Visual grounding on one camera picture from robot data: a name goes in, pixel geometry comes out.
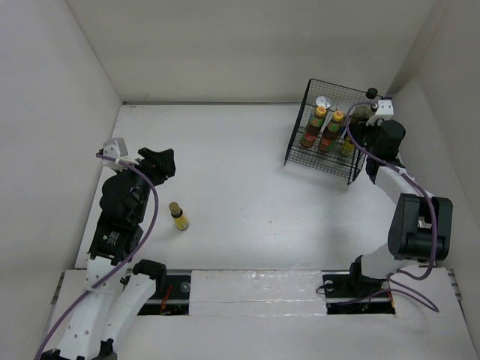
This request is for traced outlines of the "dark soy sauce bottle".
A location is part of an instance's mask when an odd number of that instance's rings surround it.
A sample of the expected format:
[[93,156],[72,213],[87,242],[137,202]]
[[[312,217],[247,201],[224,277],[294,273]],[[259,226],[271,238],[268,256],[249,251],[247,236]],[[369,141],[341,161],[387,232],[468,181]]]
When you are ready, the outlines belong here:
[[[375,100],[377,95],[378,90],[376,88],[369,88],[365,93],[366,99],[371,101]],[[374,108],[372,105],[363,104],[356,106],[350,115],[350,127],[353,128],[358,124],[364,124],[373,114]]]

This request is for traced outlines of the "small yellow bottle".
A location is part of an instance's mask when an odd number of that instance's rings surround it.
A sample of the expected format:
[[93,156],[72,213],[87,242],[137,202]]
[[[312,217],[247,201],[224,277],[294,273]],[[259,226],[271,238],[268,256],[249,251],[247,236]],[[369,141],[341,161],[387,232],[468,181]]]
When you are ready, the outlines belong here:
[[189,221],[179,204],[177,202],[171,202],[169,204],[169,210],[175,227],[181,231],[186,230],[189,227]]
[[352,143],[350,137],[346,135],[340,147],[340,155],[345,158],[348,158],[354,152],[354,150],[355,150],[354,144]]

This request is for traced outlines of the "red sauce bottle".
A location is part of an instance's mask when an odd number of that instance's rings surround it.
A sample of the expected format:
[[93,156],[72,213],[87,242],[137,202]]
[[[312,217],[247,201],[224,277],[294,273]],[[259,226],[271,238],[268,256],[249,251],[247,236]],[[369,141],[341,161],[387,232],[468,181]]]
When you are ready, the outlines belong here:
[[326,125],[325,130],[322,133],[322,136],[319,141],[318,149],[322,153],[328,153],[332,146],[334,145],[335,140],[338,136],[338,131],[341,128],[343,123],[344,114],[336,110],[329,123]]

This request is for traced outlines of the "yellow cap sauce bottle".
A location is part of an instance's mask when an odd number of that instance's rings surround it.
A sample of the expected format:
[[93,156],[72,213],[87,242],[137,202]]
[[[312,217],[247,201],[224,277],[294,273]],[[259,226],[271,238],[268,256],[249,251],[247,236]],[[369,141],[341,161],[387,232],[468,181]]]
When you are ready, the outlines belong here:
[[317,106],[310,114],[304,134],[300,140],[300,144],[305,148],[310,148],[317,140],[320,130],[323,126],[327,116],[327,108],[324,106]]

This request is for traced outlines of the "white shaker blue label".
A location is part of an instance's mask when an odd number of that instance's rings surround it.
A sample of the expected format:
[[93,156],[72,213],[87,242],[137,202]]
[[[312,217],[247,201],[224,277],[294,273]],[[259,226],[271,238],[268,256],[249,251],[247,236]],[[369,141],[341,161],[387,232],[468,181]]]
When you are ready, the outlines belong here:
[[332,101],[326,96],[319,96],[315,100],[317,107],[324,107],[325,109],[330,109],[332,106]]

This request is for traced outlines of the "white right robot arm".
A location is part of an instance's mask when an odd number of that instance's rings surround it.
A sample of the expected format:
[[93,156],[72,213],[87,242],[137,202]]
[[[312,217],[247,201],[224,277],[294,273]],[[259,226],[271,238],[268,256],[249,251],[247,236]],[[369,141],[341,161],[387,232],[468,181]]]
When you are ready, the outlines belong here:
[[351,293],[362,296],[375,283],[412,262],[433,266],[449,255],[453,203],[423,189],[410,176],[398,157],[406,135],[395,120],[368,126],[365,121],[350,123],[352,143],[367,156],[366,173],[396,205],[387,242],[374,252],[354,260],[346,277]]

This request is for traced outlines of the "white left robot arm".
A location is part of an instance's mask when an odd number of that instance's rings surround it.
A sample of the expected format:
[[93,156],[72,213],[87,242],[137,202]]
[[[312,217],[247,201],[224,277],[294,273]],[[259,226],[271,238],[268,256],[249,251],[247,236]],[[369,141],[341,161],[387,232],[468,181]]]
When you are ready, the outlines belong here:
[[156,187],[176,173],[174,151],[141,148],[126,160],[105,148],[96,156],[114,175],[102,186],[100,217],[88,250],[83,293],[58,318],[35,354],[36,359],[116,359],[126,328],[151,297],[167,290],[164,264],[142,259],[128,266],[146,243],[142,229],[148,201],[159,209]]

